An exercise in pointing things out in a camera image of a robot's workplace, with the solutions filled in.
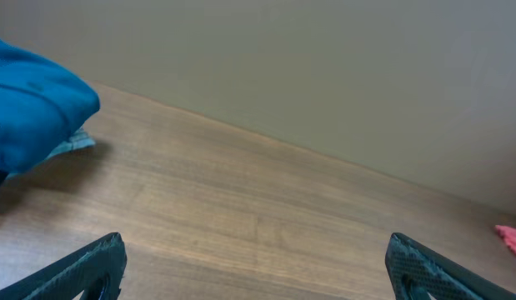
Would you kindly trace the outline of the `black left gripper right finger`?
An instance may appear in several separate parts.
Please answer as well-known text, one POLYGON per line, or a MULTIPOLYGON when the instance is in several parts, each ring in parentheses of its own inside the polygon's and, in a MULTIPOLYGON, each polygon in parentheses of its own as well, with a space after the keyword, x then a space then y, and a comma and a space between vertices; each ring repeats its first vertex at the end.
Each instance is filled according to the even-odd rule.
POLYGON ((510 292, 395 232, 385 265, 397 300, 516 300, 510 292))

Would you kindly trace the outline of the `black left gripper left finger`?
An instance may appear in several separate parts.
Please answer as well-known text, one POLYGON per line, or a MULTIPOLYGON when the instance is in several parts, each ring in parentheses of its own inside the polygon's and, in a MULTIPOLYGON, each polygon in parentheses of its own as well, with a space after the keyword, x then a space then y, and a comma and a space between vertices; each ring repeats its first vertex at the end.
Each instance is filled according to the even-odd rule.
POLYGON ((111 232, 0 290, 0 300, 117 300, 127 265, 125 244, 111 232))

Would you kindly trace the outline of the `red printed t-shirt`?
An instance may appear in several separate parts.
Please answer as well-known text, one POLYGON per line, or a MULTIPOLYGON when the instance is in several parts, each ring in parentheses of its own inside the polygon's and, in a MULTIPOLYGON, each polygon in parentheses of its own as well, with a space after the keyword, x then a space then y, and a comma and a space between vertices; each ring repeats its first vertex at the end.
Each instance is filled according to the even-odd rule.
POLYGON ((516 256, 516 228, 496 225, 495 230, 497 234, 503 239, 505 245, 515 254, 516 256))

